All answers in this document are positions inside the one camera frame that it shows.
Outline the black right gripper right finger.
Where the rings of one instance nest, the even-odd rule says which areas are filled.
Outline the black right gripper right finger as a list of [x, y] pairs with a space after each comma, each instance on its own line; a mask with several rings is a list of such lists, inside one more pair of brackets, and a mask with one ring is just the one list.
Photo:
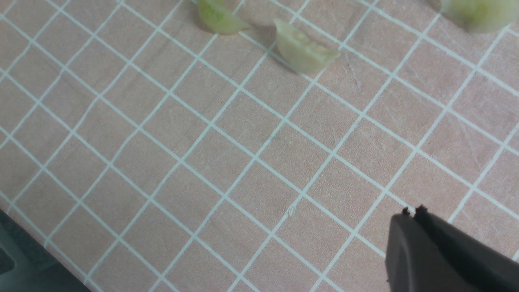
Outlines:
[[424, 205], [413, 217], [449, 265], [478, 292], [517, 292], [518, 263], [428, 212]]

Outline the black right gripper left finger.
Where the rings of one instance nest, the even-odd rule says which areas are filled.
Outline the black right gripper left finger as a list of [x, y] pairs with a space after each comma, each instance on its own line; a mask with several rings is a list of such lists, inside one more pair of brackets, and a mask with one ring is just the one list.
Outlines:
[[427, 208], [391, 217], [385, 266], [392, 292], [479, 291], [464, 271], [465, 258]]

